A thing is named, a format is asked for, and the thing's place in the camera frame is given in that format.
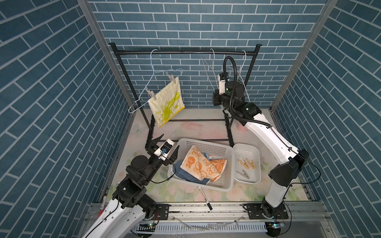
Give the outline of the light blue wire hanger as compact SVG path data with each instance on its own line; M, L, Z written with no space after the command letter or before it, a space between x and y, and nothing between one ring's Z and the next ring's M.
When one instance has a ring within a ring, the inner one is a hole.
M153 53L156 53L156 52L159 52L159 50L158 50L158 49L153 49L153 50L149 53L149 56L150 56L150 66L151 66L151 69L152 69L152 75L151 75L151 77L149 78L147 84L144 86L143 90L140 92L138 98L137 98L137 99L133 102L133 104L129 107L128 112L129 112L130 114L132 114L132 113L138 111L139 109L141 109L143 106L145 106L145 105L148 103L148 102L145 102L145 103L143 103L142 105L139 106L139 103L140 103L140 100L141 100L141 98L142 98L143 92L147 90L148 85L149 85L150 82L153 80L153 78L154 78L154 76L155 76L156 73L166 73L168 76L169 76L169 74L168 74L169 71L179 72L179 73L180 73L180 76L182 76L183 73L184 73L184 70L183 70L182 68L177 68L177 69L172 69L172 68L170 68L170 69L166 69L166 70L155 70L154 65L153 65L153 62L152 62L152 55L153 55Z

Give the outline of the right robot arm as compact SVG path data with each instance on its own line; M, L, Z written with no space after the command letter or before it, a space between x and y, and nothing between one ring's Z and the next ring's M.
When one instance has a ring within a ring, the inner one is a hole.
M225 115L255 134L277 161L269 173L271 185L261 205L263 216L273 218L282 209L285 195L296 184L295 180L304 164L314 164L309 160L307 150L299 150L288 142L273 128L257 105L245 100L245 85L238 80L237 66L231 56L224 59L218 82L218 89L213 94L213 105L221 106Z

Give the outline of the orange patterned towel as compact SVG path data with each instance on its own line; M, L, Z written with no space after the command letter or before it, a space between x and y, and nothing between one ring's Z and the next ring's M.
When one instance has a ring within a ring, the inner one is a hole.
M193 145L186 154L180 168L199 181L208 179L211 182L215 182L222 177L226 166L226 159L210 160L209 156L204 156Z

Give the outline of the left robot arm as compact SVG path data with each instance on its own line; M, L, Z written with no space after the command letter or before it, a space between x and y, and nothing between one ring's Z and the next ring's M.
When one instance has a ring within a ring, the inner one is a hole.
M119 182L103 213L84 234L85 238L123 238L138 223L151 218L156 202L146 194L146 186L161 166L177 160L179 147L170 139L161 146L161 136L146 145L149 157L136 156L126 167L127 175Z

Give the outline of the blue patterned towel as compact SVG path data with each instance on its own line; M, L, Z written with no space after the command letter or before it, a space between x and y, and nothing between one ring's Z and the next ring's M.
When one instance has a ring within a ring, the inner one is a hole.
M203 179L202 181L199 181L195 177L189 175L187 172L185 172L184 170L182 170L180 168L182 162L176 162L173 166L173 171L177 177L179 177L183 180L189 181L189 182L204 184L204 185L206 185L210 182L208 179Z

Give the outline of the white clothespin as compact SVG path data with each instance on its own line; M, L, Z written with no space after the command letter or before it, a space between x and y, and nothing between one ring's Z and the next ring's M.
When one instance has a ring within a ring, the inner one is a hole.
M237 173L246 179L250 179L250 176L247 174L247 172L245 170L242 170L241 172L237 171Z
M146 92L153 100L156 100L156 95L153 91L146 89Z
M168 72L165 72L165 74L168 76L168 78L174 83L176 84L176 78L174 75L170 75Z
M240 162L240 164L244 167L244 168L246 168L246 169L249 169L249 166L248 166L248 164L246 163L246 161L244 160L244 158L243 158L243 156L242 155L239 155L239 162Z

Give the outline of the yellow green patterned towel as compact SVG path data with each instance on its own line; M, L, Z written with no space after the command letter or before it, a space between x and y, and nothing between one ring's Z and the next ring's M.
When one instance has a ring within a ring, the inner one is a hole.
M148 104L156 125L160 128L185 108L179 78L176 77L176 84L170 81L168 85L155 95L156 100L150 98Z

